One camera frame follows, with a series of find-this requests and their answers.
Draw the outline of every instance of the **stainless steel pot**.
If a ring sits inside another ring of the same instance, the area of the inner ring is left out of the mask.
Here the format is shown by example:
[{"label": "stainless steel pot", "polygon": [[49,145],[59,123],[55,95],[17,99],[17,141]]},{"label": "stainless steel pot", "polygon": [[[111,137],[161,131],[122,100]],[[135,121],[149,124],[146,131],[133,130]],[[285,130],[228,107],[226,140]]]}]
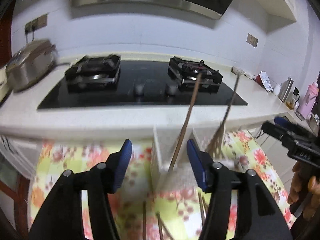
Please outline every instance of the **stainless steel pot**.
[{"label": "stainless steel pot", "polygon": [[39,82],[55,63],[55,45],[48,39],[34,40],[7,63],[8,85],[14,92],[25,90]]}]

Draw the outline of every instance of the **pink bottle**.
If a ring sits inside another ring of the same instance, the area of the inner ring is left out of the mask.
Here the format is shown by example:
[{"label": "pink bottle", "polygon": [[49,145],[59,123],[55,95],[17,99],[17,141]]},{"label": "pink bottle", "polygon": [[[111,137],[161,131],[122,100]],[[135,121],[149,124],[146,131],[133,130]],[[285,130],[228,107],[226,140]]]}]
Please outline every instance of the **pink bottle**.
[{"label": "pink bottle", "polygon": [[308,91],[303,99],[303,102],[300,104],[297,109],[296,115],[300,120],[305,120],[308,114],[311,112],[313,105],[315,104],[317,95],[319,93],[317,82],[313,82],[308,86]]}]

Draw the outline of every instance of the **silver bolt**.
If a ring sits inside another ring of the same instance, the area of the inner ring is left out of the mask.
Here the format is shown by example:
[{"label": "silver bolt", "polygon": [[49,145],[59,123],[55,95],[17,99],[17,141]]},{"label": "silver bolt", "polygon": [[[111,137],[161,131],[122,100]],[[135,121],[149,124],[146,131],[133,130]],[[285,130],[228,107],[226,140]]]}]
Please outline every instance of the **silver bolt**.
[{"label": "silver bolt", "polygon": [[248,170],[247,170],[247,173],[248,173],[250,176],[252,176],[252,177],[257,174],[256,171],[253,170],[253,169],[248,169]]},{"label": "silver bolt", "polygon": [[222,164],[221,164],[221,163],[218,163],[218,162],[214,162],[214,163],[212,164],[212,166],[213,166],[215,169],[217,169],[217,170],[219,170],[219,169],[222,168]]},{"label": "silver bolt", "polygon": [[65,177],[69,177],[71,174],[72,174],[71,170],[66,170],[63,172],[63,176],[65,176]]},{"label": "silver bolt", "polygon": [[98,168],[99,170],[103,170],[106,166],[107,166],[107,165],[106,165],[105,163],[98,163],[98,164],[97,164],[97,168]]}]

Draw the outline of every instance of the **wall outlet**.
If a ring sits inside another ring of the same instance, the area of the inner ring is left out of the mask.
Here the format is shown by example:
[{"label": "wall outlet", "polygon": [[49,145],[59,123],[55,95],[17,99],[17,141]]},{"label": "wall outlet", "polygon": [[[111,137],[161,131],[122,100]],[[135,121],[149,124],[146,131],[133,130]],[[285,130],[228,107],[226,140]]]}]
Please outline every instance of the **wall outlet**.
[{"label": "wall outlet", "polygon": [[252,36],[250,33],[248,33],[247,43],[249,43],[250,45],[256,48],[258,45],[258,39]]},{"label": "wall outlet", "polygon": [[31,22],[28,22],[25,25],[25,33],[28,34],[32,32],[32,27],[34,27],[35,30],[45,27],[47,26],[47,22],[48,22],[48,14],[44,14],[38,17],[37,19],[34,19]]}]

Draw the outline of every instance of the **stove knob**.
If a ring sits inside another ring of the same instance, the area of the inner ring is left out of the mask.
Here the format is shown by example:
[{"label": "stove knob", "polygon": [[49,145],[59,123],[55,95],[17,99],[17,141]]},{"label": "stove knob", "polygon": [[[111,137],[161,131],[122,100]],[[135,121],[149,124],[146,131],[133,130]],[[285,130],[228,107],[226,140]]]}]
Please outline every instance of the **stove knob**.
[{"label": "stove knob", "polygon": [[165,92],[169,96],[174,96],[178,92],[178,84],[166,84],[165,85]]},{"label": "stove knob", "polygon": [[137,97],[142,97],[144,94],[144,84],[136,84],[133,87],[133,93]]}]

